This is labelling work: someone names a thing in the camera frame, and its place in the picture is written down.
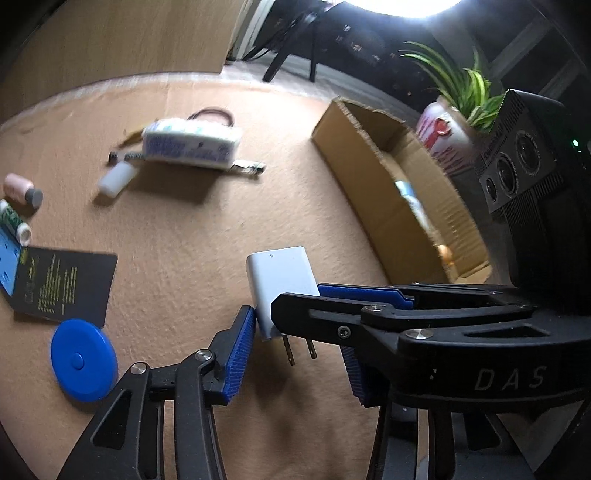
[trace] plant pot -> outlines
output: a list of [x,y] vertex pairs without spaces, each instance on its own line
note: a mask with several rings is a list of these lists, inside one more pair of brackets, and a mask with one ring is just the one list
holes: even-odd
[[417,136],[449,176],[473,166],[484,138],[442,96],[423,111]]

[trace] blue gripper pad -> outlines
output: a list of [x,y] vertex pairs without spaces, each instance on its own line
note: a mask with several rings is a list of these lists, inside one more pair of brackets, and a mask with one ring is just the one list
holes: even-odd
[[[322,297],[337,299],[389,303],[402,310],[413,308],[413,301],[407,299],[396,288],[353,287],[332,284],[319,284]],[[364,407],[377,407],[385,404],[390,383],[378,370],[357,360],[355,349],[349,346],[340,348],[353,395]]]
[[243,305],[232,326],[213,337],[209,349],[216,356],[215,366],[203,382],[212,404],[228,405],[238,393],[251,354],[255,330],[255,309]]
[[394,307],[403,310],[410,310],[413,308],[413,301],[402,295],[397,288],[355,287],[352,285],[319,283],[318,292],[320,292],[321,297],[389,303]]

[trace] wooden wall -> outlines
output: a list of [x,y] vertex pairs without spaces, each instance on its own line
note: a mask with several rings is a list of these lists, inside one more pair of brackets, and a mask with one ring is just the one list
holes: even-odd
[[248,0],[68,0],[0,85],[0,122],[56,93],[113,77],[220,72]]

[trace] tripod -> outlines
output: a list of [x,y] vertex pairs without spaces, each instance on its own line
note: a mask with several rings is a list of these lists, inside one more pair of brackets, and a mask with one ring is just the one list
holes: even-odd
[[257,58],[262,57],[268,51],[272,50],[279,46],[277,50],[277,54],[275,58],[267,68],[267,71],[263,75],[262,81],[263,82],[271,82],[283,63],[285,62],[286,58],[293,52],[294,46],[300,41],[300,38],[304,35],[304,33],[311,28],[312,30],[312,48],[310,54],[310,75],[309,79],[311,82],[316,81],[316,64],[317,64],[317,37],[318,37],[318,29],[320,21],[322,20],[322,16],[332,7],[333,5],[328,4],[324,1],[318,2],[318,4],[314,5],[313,7],[309,8],[307,11],[298,15],[295,19],[293,19],[290,24],[274,33],[263,42],[260,46],[254,47],[250,52],[248,52],[243,61],[251,61],[256,60]]

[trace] camera lens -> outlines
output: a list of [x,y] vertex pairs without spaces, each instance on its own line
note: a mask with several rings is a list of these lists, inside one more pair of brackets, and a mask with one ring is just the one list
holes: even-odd
[[515,178],[515,170],[505,155],[501,155],[496,161],[496,170],[501,179],[501,186],[505,191],[511,195],[515,193],[517,188],[517,179]]
[[486,191],[491,196],[493,202],[496,202],[496,187],[492,179],[486,179]]
[[515,148],[527,173],[535,173],[540,166],[540,154],[534,140],[526,133],[520,132],[515,140]]

